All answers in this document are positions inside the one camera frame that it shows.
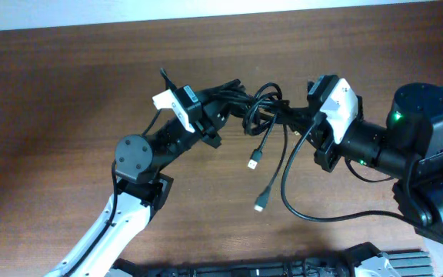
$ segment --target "white wall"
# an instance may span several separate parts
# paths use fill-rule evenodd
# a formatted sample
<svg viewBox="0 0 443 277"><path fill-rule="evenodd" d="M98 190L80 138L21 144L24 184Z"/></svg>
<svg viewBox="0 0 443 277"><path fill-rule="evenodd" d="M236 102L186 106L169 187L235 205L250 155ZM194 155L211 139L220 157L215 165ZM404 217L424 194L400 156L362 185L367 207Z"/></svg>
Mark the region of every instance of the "white wall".
<svg viewBox="0 0 443 277"><path fill-rule="evenodd" d="M0 30L401 2L421 0L0 0Z"/></svg>

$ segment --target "green led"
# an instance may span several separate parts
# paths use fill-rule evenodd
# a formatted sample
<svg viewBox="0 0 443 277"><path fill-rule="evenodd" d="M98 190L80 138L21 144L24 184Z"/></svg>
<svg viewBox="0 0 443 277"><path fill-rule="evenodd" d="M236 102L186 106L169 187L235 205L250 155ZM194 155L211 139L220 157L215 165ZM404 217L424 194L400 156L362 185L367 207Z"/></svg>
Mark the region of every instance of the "green led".
<svg viewBox="0 0 443 277"><path fill-rule="evenodd" d="M398 121L401 117L403 117L403 115L400 112L396 112L394 114L394 120Z"/></svg>

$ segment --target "brown table surface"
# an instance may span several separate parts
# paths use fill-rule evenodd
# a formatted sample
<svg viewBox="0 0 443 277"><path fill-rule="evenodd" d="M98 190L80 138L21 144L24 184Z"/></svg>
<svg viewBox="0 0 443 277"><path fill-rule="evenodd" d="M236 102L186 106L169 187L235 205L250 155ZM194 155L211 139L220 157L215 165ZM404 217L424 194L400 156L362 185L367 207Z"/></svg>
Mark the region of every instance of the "brown table surface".
<svg viewBox="0 0 443 277"><path fill-rule="evenodd" d="M294 107L307 105L308 80L336 73L363 96L365 118L384 125L399 86L443 85L443 2L0 32L0 276L43 275L96 220L112 193L116 142L142 131L155 113L160 67L194 90L234 78L250 92L277 82ZM199 143L165 169L175 178L168 201L122 258L179 264L367 241L384 250L422 247L394 219L304 222L285 209L277 185L268 208L255 212L282 131L275 128L255 171L246 164L261 137L243 135L238 118L220 134L219 149ZM290 145L297 140L292 135ZM312 154L306 145L289 177L298 210L397 211L392 182L358 181L344 162L323 172Z"/></svg>

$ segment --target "wooden tabletop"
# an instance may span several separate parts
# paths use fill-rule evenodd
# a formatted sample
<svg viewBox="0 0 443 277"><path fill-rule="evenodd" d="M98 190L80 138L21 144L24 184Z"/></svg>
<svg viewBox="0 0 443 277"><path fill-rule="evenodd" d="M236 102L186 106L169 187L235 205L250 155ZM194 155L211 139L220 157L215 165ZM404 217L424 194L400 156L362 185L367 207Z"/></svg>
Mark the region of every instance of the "wooden tabletop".
<svg viewBox="0 0 443 277"><path fill-rule="evenodd" d="M293 107L307 105L308 80L339 74L363 97L365 118L385 125L398 87L443 85L443 2L0 32L0 276L43 275L96 220L112 193L116 142L155 113L160 67L194 90L239 78L254 93L277 82ZM154 128L172 116L163 113ZM168 201L122 258L152 265L306 255L367 241L422 247L394 219L304 222L283 206L277 185L267 209L255 212L282 131L275 128L255 171L246 164L261 137L244 136L238 118L220 135L219 149L199 143L164 170L175 179ZM393 182L361 182L344 162L329 174L312 154L306 145L289 176L298 210L397 211Z"/></svg>

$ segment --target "robotic arm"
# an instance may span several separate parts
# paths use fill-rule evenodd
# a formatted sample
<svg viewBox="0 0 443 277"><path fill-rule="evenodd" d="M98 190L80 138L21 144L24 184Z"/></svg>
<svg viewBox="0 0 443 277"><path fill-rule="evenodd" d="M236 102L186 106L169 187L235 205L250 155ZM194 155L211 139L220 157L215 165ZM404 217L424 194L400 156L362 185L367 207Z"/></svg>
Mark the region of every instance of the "robotic arm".
<svg viewBox="0 0 443 277"><path fill-rule="evenodd" d="M153 97L158 109L154 120L143 134L127 135L116 146L112 165L114 194L94 225L47 276L106 275L124 247L165 204L173 178L161 174L161 170L199 140L219 147L218 130L230 115L243 118L246 134L266 131L251 157L250 168L255 168L261 158L274 125L284 126L286 149L288 126L302 134L302 143L308 141L316 148L315 162L325 171L332 172L343 156L349 168L350 161L356 161L398 178L393 191L405 215L403 221L412 224L419 235L443 243L443 88L428 84L400 88L387 128L383 128L363 119L361 97L336 75L324 75L315 84L309 83L307 108L290 108L280 88L272 83L254 96L246 95L237 79L194 93L188 85L177 88L163 70L162 76L167 89ZM263 95L269 87L277 92ZM176 117L148 135L159 112L167 108ZM266 205L284 156L283 153L269 189L263 192L265 202L256 202L258 211ZM291 212L303 219L337 221L334 219L338 218L319 219L296 212L286 201L287 174L285 169L281 196Z"/></svg>

